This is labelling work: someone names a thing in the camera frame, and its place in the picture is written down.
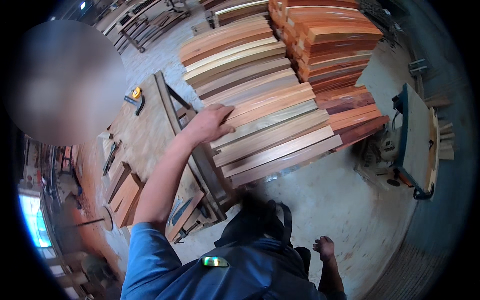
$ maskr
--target wrench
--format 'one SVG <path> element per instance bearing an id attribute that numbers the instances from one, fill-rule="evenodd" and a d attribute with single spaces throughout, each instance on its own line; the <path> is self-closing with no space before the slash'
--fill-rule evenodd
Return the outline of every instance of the wrench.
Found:
<path id="1" fill-rule="evenodd" d="M 183 197 L 180 199 L 180 197 L 177 196 L 177 201 L 175 203 L 175 206 L 173 207 L 172 211 L 170 212 L 170 215 L 168 216 L 167 226 L 170 226 L 170 220 L 172 219 L 173 214 L 175 213 L 175 211 L 179 207 L 180 203 L 182 203 L 182 202 L 183 202 Z"/>

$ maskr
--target person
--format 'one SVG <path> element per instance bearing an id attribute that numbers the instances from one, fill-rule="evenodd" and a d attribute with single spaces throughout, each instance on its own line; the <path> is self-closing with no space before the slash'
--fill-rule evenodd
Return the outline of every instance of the person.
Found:
<path id="1" fill-rule="evenodd" d="M 310 251 L 292 248 L 291 213 L 285 224 L 276 203 L 243 199 L 215 248 L 182 265 L 165 237 L 180 177 L 193 149 L 235 129 L 223 121 L 233 110 L 221 104 L 203 109 L 173 139 L 148 179 L 135 211 L 121 299 L 346 299 L 328 237 L 313 250 L 323 262 L 318 286 L 308 281 Z"/>

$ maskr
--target blue shirt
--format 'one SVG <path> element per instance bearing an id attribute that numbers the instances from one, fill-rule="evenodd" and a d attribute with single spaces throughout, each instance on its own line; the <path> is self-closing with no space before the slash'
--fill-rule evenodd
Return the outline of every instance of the blue shirt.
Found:
<path id="1" fill-rule="evenodd" d="M 167 238 L 150 223 L 132 228 L 121 299 L 346 299 L 325 297 L 308 281 L 298 253 L 263 238 L 229 244 L 206 256 L 222 257 L 228 267 L 205 266 L 201 258 L 182 265 Z"/>

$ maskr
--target hand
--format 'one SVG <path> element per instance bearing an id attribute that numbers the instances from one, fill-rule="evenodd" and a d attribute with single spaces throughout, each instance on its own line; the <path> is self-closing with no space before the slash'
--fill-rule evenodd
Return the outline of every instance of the hand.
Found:
<path id="1" fill-rule="evenodd" d="M 335 257 L 335 244 L 329 237 L 322 236 L 319 240 L 315 240 L 313 250 L 320 253 L 320 260 L 324 263 Z"/>
<path id="2" fill-rule="evenodd" d="M 201 143 L 217 140 L 229 132 L 235 132 L 235 128 L 222 124 L 225 118 L 233 111 L 233 106 L 212 104 L 205 107 L 190 123 L 182 130 L 187 139 L 196 147 Z"/>

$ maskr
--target bright window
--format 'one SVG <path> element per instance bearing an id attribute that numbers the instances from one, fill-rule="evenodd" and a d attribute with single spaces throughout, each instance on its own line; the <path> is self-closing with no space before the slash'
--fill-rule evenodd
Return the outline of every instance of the bright window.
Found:
<path id="1" fill-rule="evenodd" d="M 34 245 L 37 247 L 51 247 L 52 243 L 48 237 L 45 221 L 40 210 L 40 198 L 26 195 L 19 195 L 19 198 L 25 223 Z"/>

